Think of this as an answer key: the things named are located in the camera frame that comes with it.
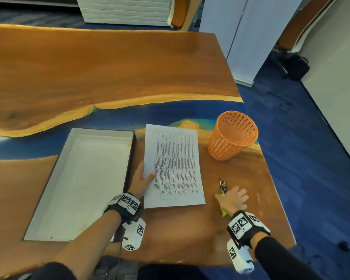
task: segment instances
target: sheet of paper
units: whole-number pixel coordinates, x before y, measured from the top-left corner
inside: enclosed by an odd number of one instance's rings
[[[144,177],[156,171],[144,207],[205,204],[196,130],[146,125]]]

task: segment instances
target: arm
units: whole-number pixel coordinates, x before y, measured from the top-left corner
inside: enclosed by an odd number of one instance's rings
[[[246,190],[232,188],[224,197],[215,194],[221,209],[232,217],[238,210],[247,208],[245,201],[249,198]],[[258,232],[250,240],[256,259],[262,265],[268,276],[274,279],[308,279],[321,280],[321,278],[305,263],[296,259],[275,238],[266,233]]]
[[[142,198],[150,181],[155,177],[155,173],[152,173],[144,179],[143,170],[144,161],[141,161],[129,189],[137,199]],[[89,279],[120,224],[120,214],[114,210],[107,211],[61,250],[51,260],[52,262],[45,265],[32,279],[72,279],[72,274],[77,280]]]

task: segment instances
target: wooden table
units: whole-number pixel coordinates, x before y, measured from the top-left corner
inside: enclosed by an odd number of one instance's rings
[[[216,117],[231,109],[244,112],[214,35],[0,26],[0,277],[46,262],[67,244],[22,239],[75,126],[136,130],[133,168],[143,159],[145,123],[199,130],[206,205],[145,210],[142,245],[124,258],[231,265],[228,220],[214,198],[220,177],[246,188],[248,211],[294,246],[259,144],[224,162],[207,153]],[[106,254],[118,250],[110,244]]]

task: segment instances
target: orange mesh basket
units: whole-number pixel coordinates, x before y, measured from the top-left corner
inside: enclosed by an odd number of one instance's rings
[[[227,111],[216,120],[207,150],[216,160],[227,160],[257,138],[258,129],[251,118],[237,111]]]

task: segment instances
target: floor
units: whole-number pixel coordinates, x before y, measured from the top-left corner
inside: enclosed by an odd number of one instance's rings
[[[125,29],[85,24],[79,13],[0,9],[0,23],[69,28]],[[283,80],[270,63],[252,88],[238,86],[298,245],[292,252],[324,279],[350,279],[350,158],[306,89]],[[210,279],[268,279],[259,266],[249,275],[202,268]]]

